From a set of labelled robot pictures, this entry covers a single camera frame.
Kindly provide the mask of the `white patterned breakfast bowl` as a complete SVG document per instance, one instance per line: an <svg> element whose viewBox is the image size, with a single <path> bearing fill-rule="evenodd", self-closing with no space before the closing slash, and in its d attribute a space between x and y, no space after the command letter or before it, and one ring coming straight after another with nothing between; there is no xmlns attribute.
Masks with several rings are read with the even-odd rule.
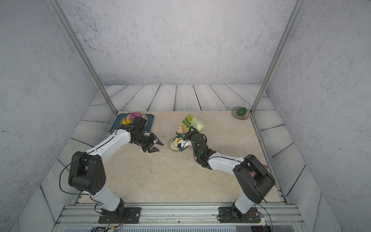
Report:
<svg viewBox="0 0 371 232"><path fill-rule="evenodd" d="M185 143L185 140L181 139L181 138L171 138L169 143L168 143L168 146L170 148L170 150L174 151L174 152L181 152L183 151L185 148L184 148L184 143Z"/></svg>

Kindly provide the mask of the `green oats bag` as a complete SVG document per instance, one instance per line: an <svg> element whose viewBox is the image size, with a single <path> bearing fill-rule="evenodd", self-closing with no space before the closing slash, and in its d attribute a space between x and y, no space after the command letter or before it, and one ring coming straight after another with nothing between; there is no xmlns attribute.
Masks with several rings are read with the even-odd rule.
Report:
<svg viewBox="0 0 371 232"><path fill-rule="evenodd" d="M189 114L180 123L178 130L175 134L175 138L181 138L183 140L188 140L188 135L191 131L201 132L204 129L204 124L200 119L196 118L194 115Z"/></svg>

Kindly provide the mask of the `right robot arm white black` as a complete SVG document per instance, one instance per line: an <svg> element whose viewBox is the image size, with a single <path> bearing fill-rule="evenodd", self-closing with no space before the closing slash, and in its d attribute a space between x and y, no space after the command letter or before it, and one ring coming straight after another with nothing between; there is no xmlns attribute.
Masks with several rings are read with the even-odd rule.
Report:
<svg viewBox="0 0 371 232"><path fill-rule="evenodd" d="M203 168L219 170L234 175L242 189L241 196L232 204L236 219L241 219L275 187L275 179L267 168L252 154L246 157L222 155L207 145L207 138L190 127L186 139L193 149L195 161Z"/></svg>

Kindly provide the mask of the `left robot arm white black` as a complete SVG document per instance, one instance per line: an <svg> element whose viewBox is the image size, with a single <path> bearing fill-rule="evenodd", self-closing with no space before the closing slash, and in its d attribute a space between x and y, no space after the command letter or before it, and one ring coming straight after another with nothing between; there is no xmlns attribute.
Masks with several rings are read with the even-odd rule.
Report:
<svg viewBox="0 0 371 232"><path fill-rule="evenodd" d="M144 153L159 152L164 144L152 132L145 132L147 120L136 117L130 124L121 124L108 138L95 147L73 154L69 164L69 186L84 192L101 206L102 215L124 212L124 201L115 196L106 184L104 164L126 144L138 145Z"/></svg>

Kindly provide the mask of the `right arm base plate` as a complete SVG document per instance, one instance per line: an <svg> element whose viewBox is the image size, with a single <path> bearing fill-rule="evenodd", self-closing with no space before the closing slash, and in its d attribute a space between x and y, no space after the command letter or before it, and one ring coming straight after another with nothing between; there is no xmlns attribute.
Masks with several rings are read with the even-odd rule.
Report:
<svg viewBox="0 0 371 232"><path fill-rule="evenodd" d="M221 223L261 223L260 212L256 207L241 213L237 207L219 207L217 220Z"/></svg>

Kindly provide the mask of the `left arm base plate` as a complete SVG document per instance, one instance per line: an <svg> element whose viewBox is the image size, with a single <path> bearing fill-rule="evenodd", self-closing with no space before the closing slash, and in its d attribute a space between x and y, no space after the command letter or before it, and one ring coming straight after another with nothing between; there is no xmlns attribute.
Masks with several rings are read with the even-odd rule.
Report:
<svg viewBox="0 0 371 232"><path fill-rule="evenodd" d="M138 224L142 208L124 207L116 211L103 210L98 224Z"/></svg>

